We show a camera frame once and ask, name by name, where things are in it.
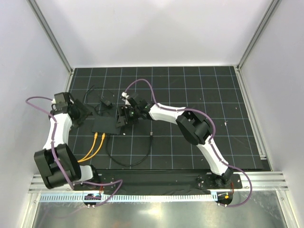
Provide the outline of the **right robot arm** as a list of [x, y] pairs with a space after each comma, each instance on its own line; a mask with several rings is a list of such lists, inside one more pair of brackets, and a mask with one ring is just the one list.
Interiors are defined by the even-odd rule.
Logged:
[[231, 183], [233, 169], [220, 153], [213, 139], [215, 125], [207, 115], [199, 110], [186, 107], [172, 107], [145, 100], [127, 99], [117, 110], [117, 127], [138, 122], [138, 119], [163, 121], [178, 126], [187, 142], [196, 146], [207, 160], [214, 183], [225, 188]]

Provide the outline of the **black network switch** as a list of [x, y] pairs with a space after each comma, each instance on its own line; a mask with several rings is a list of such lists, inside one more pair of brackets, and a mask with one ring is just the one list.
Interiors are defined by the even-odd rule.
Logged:
[[92, 132], [119, 135], [120, 127], [116, 127], [116, 119], [108, 116], [96, 116], [93, 122]]

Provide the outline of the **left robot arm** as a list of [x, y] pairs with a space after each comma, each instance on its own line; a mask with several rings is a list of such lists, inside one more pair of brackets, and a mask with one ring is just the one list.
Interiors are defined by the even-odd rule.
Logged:
[[72, 127], [80, 127], [92, 112], [70, 93], [54, 95], [52, 110], [48, 112], [50, 130], [41, 151], [34, 154], [34, 161], [48, 189], [69, 184], [83, 184], [90, 190], [99, 188], [101, 179], [92, 165], [80, 165], [68, 146]]

